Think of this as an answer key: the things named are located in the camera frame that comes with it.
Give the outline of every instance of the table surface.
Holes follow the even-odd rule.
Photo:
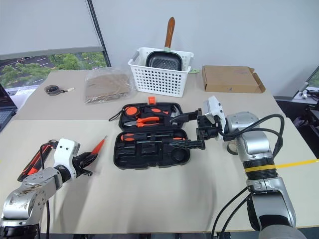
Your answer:
[[[189,74],[182,98],[137,92],[127,99],[103,104],[84,104],[86,75],[87,71],[51,72],[14,119],[107,120],[126,104],[147,102],[148,96],[156,96],[157,102],[179,103],[183,112],[192,112],[201,108],[203,102],[213,95],[221,102],[226,115],[240,111],[250,111],[260,118],[274,113],[284,115],[268,91],[261,94],[204,92],[201,73]],[[62,89],[75,87],[75,90],[49,96],[44,92],[48,85],[58,85]]]
[[[51,232],[76,234],[203,232],[210,231],[220,209],[245,187],[245,173],[238,156],[229,154],[222,141],[206,142],[206,150],[192,149],[183,166],[147,170],[118,169],[113,164],[118,121],[107,120],[13,120],[2,131],[0,152],[0,205],[20,183],[17,176],[38,147],[61,137],[81,143],[79,153],[90,151],[107,135],[99,158],[88,167],[93,176],[80,176],[63,185],[50,199]],[[262,127],[279,129],[271,119]],[[196,138],[196,122],[183,129]],[[271,147],[276,137],[268,135]],[[298,131],[286,119],[284,146],[277,164],[314,159]],[[47,166],[52,165],[50,157]],[[297,214],[297,226],[319,225],[319,165],[279,169]],[[217,225],[221,230],[236,201]],[[45,230],[44,213],[42,231]],[[251,230],[246,207],[241,208],[228,230]]]

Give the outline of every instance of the frying pan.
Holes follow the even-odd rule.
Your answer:
[[[146,66],[168,70],[182,70],[182,59],[180,55],[170,51],[171,39],[175,27],[175,19],[171,17],[167,24],[166,41],[164,51],[153,51],[146,59]]]

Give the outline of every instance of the orange-handled pliers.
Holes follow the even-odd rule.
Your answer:
[[[124,125],[126,126],[133,126],[136,125],[136,127],[140,128],[140,127],[144,127],[144,126],[153,126],[153,125],[159,125],[160,123],[146,123],[146,122],[150,122],[150,121],[159,121],[160,118],[159,117],[147,117],[147,118],[139,118],[136,121],[130,121],[127,123],[124,123]]]

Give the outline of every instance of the toolbox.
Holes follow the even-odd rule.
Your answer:
[[[186,140],[187,134],[181,129],[183,123],[171,123],[170,119],[182,114],[177,103],[149,103],[123,106],[119,127],[122,129],[115,140],[114,164],[120,169],[147,169],[158,166],[171,167],[189,161],[189,149],[170,145],[177,140]]]

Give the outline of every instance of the yellow stripe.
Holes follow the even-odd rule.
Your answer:
[[[287,163],[287,164],[281,164],[281,165],[264,165],[264,166],[257,166],[257,167],[252,167],[252,168],[245,168],[245,172],[255,172],[255,171],[260,171],[260,170],[266,170],[266,169],[277,169],[277,168],[288,168],[288,167],[295,167],[295,166],[301,166],[301,165],[306,165],[310,163],[318,163],[319,159],[314,159],[314,160],[307,160],[307,161],[301,161],[297,163]]]

